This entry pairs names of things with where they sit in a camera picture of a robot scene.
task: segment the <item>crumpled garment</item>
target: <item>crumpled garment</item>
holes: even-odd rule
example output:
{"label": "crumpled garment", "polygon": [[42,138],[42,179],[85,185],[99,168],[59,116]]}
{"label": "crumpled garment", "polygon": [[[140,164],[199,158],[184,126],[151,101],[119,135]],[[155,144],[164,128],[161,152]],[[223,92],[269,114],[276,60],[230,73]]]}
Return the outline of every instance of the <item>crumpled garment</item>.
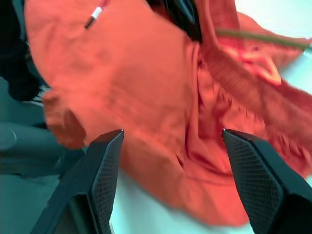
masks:
{"label": "crumpled garment", "polygon": [[60,144],[83,147],[122,128],[121,168],[141,187],[206,224],[239,226],[248,218],[222,129],[268,140],[307,176],[312,97],[284,80],[276,85],[252,74],[224,47],[257,48],[278,69],[302,51],[217,38],[218,27],[263,29],[238,14],[234,0],[196,4],[202,44],[144,0],[110,0],[88,30],[83,26],[97,0],[28,0],[26,27],[35,65],[52,87],[43,98],[44,113]]}

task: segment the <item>orange cloth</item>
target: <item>orange cloth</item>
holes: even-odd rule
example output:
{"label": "orange cloth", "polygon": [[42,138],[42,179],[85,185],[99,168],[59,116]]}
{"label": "orange cloth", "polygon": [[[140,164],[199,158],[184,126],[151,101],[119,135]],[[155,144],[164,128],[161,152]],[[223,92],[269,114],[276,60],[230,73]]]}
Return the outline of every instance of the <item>orange cloth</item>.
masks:
{"label": "orange cloth", "polygon": [[278,68],[301,51],[218,38],[214,28],[263,31],[234,0],[198,0],[203,43],[145,0],[110,0],[83,28],[98,0],[28,0],[31,53],[52,87],[43,99],[61,144],[88,145],[125,130],[121,167],[145,190],[210,225],[248,221],[221,139],[231,128],[270,141],[302,176],[311,172],[312,97],[255,77],[223,48],[272,57]]}

